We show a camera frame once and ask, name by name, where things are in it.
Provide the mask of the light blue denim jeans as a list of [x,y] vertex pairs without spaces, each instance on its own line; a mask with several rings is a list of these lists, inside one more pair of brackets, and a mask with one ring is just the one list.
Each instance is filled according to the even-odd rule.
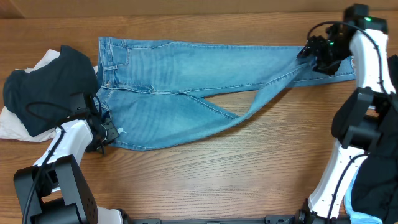
[[351,58],[326,75],[299,46],[99,38],[97,93],[119,136],[148,151],[196,141],[250,118],[284,88],[355,78]]

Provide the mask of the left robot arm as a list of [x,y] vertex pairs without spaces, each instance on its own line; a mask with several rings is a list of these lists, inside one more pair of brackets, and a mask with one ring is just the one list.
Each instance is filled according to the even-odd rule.
[[103,154],[119,136],[111,119],[102,118],[99,98],[72,94],[67,113],[43,156],[14,174],[23,223],[131,223],[124,210],[97,206],[80,169],[84,153]]

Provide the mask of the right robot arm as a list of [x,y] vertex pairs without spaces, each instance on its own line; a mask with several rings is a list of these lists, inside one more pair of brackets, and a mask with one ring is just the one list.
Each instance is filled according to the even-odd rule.
[[356,89],[336,112],[335,145],[314,192],[286,223],[352,223],[339,209],[363,162],[397,142],[397,56],[387,56],[385,19],[371,17],[364,4],[345,9],[342,21],[328,21],[327,38],[307,35],[298,58],[315,58],[314,71],[336,73],[343,60],[356,64]]

